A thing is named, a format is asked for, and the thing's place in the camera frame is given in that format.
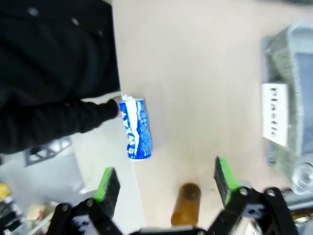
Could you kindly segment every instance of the screw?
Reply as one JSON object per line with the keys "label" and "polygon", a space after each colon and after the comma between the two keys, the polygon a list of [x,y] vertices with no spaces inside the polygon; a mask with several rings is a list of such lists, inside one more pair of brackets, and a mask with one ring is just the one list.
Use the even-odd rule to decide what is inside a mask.
{"label": "screw", "polygon": [[271,196],[271,197],[274,197],[275,196],[275,192],[272,189],[269,189],[268,190],[268,195]]}
{"label": "screw", "polygon": [[62,210],[63,210],[64,212],[66,212],[66,211],[68,210],[68,205],[63,205],[63,206],[62,206]]}
{"label": "screw", "polygon": [[239,190],[240,194],[243,195],[243,196],[247,196],[248,195],[248,191],[245,189],[245,188],[241,188]]}
{"label": "screw", "polygon": [[93,201],[92,201],[91,199],[88,200],[88,201],[87,201],[87,206],[88,206],[88,207],[91,207],[92,205],[93,205]]}

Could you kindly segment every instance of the table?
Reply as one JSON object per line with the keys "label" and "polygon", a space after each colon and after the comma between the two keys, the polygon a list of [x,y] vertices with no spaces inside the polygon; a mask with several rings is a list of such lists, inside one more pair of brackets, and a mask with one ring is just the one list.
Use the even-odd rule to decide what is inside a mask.
{"label": "table", "polygon": [[270,0],[113,1],[122,93],[145,98],[150,118],[153,154],[135,163],[148,226],[170,226],[179,187],[195,182],[208,227],[222,208],[217,155],[257,190],[287,185],[265,163],[260,40],[312,13]]}

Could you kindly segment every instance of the person's arm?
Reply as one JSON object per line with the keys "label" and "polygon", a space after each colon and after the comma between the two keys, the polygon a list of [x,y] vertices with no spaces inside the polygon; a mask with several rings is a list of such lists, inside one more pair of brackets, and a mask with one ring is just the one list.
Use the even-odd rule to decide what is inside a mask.
{"label": "person's arm", "polygon": [[118,106],[73,101],[0,110],[0,153],[12,154],[74,133],[84,133],[113,119]]}

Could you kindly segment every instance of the blue can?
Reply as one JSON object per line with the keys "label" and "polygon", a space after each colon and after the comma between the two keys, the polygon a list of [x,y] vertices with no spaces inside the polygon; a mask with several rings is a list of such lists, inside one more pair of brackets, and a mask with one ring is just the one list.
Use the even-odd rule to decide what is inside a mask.
{"label": "blue can", "polygon": [[124,98],[119,107],[128,136],[127,153],[130,159],[146,159],[151,156],[152,140],[149,119],[143,99]]}

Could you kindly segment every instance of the person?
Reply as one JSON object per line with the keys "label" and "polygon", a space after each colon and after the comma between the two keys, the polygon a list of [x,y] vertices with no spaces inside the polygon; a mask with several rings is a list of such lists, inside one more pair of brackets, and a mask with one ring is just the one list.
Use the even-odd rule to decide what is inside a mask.
{"label": "person", "polygon": [[118,115],[112,7],[101,0],[0,3],[0,153],[84,133]]}

